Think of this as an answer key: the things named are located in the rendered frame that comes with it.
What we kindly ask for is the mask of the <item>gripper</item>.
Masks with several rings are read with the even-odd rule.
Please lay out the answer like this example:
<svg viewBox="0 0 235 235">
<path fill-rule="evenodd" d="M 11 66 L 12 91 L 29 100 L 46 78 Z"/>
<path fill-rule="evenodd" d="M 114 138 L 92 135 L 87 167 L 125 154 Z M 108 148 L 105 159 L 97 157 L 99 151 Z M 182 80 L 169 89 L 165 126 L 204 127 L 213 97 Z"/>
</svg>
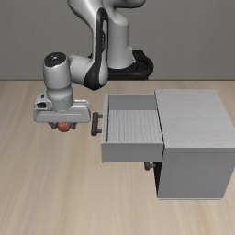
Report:
<svg viewBox="0 0 235 235">
<path fill-rule="evenodd" d="M 51 129 L 56 129 L 57 122 L 70 122 L 71 129 L 76 129 L 76 123 L 87 123 L 91 119 L 91 103 L 87 100 L 74 100 L 66 111 L 55 111 L 52 102 L 45 93 L 39 93 L 34 101 L 33 118 L 39 123 L 50 123 Z"/>
</svg>

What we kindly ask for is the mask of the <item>red-orange peach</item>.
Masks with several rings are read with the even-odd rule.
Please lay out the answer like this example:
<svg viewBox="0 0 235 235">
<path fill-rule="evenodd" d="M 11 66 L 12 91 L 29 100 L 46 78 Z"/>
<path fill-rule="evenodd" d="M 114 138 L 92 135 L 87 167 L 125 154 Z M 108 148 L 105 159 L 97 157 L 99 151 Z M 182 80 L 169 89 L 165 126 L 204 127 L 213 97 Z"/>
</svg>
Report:
<svg viewBox="0 0 235 235">
<path fill-rule="evenodd" d="M 70 130 L 71 128 L 71 124 L 69 122 L 58 122 L 56 124 L 56 128 L 60 131 L 60 132 L 67 132 Z"/>
</svg>

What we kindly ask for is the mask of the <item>grey cabinet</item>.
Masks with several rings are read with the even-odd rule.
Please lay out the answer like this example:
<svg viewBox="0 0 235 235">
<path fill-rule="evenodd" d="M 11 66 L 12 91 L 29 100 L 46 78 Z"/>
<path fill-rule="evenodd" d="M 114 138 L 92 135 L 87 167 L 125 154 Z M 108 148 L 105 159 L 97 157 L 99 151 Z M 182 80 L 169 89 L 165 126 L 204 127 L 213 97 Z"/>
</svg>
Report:
<svg viewBox="0 0 235 235">
<path fill-rule="evenodd" d="M 160 199 L 221 199 L 235 169 L 235 127 L 214 89 L 157 89 Z"/>
</svg>

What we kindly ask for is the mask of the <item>open grey drawer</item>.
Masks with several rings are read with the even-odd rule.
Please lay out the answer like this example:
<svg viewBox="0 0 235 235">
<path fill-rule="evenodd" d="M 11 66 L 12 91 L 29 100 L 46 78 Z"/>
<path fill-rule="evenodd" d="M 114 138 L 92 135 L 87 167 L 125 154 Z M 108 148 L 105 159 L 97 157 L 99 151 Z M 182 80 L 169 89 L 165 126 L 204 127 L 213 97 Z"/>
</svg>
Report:
<svg viewBox="0 0 235 235">
<path fill-rule="evenodd" d="M 102 162 L 160 162 L 164 143 L 155 95 L 104 95 L 103 114 L 93 114 L 101 134 Z"/>
</svg>

